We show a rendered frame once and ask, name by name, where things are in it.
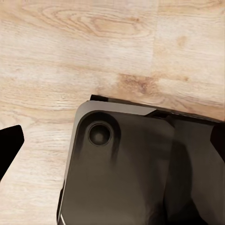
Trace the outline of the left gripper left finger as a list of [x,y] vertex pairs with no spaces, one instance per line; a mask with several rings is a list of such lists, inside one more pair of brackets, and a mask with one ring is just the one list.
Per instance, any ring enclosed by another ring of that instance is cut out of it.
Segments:
[[0,181],[24,144],[21,125],[0,130]]

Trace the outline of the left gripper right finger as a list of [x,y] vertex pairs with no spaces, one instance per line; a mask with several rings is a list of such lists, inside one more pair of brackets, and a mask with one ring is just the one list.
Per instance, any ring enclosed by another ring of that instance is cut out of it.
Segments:
[[214,125],[211,136],[210,142],[220,155],[220,157],[225,162],[225,127],[221,125]]

